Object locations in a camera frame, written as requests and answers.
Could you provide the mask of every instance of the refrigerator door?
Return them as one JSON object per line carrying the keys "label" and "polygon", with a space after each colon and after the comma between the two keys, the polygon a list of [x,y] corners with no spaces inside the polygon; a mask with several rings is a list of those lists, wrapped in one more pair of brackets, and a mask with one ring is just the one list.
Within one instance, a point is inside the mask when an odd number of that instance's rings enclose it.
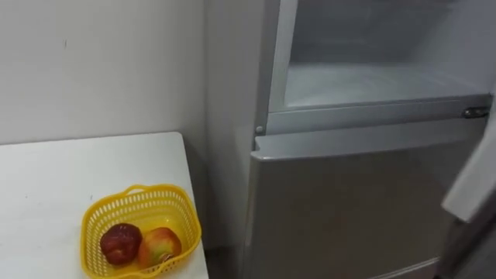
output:
{"label": "refrigerator door", "polygon": [[439,204],[485,125],[258,136],[243,278],[432,278],[453,222]]}
{"label": "refrigerator door", "polygon": [[492,116],[483,139],[444,199],[444,209],[464,222],[471,222],[496,189],[494,166],[496,119]]}

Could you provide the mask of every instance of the refrigerator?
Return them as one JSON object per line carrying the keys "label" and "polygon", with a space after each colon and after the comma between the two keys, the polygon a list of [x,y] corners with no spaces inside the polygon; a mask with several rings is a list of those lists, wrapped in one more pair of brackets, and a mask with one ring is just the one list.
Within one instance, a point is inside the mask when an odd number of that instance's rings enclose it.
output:
{"label": "refrigerator", "polygon": [[206,10],[209,237],[235,277],[432,279],[496,182],[496,2]]}

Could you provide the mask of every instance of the yellow basket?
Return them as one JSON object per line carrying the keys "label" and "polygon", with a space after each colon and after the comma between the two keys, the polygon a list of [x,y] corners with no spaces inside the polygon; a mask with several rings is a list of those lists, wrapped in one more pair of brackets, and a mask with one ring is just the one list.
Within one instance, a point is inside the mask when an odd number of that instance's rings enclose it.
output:
{"label": "yellow basket", "polygon": [[[140,270],[137,263],[113,267],[100,250],[100,239],[113,225],[126,222],[147,233],[158,227],[172,229],[181,241],[180,256]],[[124,192],[94,203],[84,214],[81,228],[81,266],[91,278],[152,278],[185,262],[202,237],[202,228],[193,204],[181,188],[159,184],[133,185]]]}

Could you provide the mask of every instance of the apple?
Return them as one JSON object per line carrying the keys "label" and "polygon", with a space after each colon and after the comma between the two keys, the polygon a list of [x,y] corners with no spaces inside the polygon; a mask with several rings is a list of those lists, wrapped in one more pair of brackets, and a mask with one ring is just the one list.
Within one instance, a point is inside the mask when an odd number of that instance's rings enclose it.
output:
{"label": "apple", "polygon": [[140,229],[126,223],[112,226],[100,239],[100,248],[112,265],[132,262],[138,254],[143,237]]}
{"label": "apple", "polygon": [[161,264],[181,254],[181,241],[169,228],[157,228],[143,237],[139,246],[138,264],[141,268]]}

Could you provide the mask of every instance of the door hinge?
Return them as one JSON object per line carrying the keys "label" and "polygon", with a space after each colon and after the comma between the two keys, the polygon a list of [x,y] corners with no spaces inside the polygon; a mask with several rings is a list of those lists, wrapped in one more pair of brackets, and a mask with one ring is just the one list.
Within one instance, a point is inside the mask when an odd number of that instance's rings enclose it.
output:
{"label": "door hinge", "polygon": [[465,119],[474,119],[474,118],[481,118],[481,117],[486,117],[489,115],[489,111],[491,110],[491,107],[473,107],[473,108],[466,108],[463,113],[462,117]]}

